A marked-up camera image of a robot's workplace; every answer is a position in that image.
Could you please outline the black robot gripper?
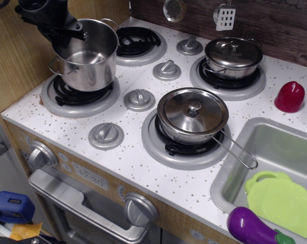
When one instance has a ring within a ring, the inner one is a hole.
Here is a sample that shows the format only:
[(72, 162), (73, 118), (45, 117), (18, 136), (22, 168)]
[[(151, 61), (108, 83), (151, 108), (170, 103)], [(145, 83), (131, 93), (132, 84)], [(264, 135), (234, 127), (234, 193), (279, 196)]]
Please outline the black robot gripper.
[(68, 48), (71, 38), (85, 41), (88, 37), (81, 22), (70, 14), (65, 0), (18, 1), (15, 12), (23, 21), (37, 26), (56, 55)]

